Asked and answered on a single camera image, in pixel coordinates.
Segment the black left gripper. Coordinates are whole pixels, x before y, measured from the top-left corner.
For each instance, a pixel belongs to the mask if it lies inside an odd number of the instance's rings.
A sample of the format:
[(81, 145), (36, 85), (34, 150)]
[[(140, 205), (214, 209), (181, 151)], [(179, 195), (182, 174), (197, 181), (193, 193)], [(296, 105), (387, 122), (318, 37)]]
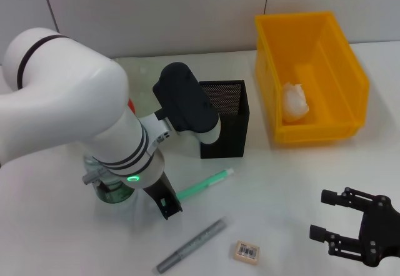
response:
[(181, 203), (166, 174), (162, 174), (153, 185), (146, 187), (144, 191), (155, 201), (166, 220), (172, 215), (183, 211)]

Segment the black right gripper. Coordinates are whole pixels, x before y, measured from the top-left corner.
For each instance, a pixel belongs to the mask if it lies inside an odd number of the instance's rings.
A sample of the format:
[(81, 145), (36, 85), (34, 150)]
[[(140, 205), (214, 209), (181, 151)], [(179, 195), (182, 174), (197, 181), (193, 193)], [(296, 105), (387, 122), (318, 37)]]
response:
[(341, 194), (323, 190), (321, 202), (364, 212), (359, 231), (360, 241), (310, 225), (309, 238), (327, 242), (329, 255), (362, 261), (369, 267), (377, 267), (386, 257), (399, 257), (399, 212), (394, 210), (389, 197), (346, 187)]

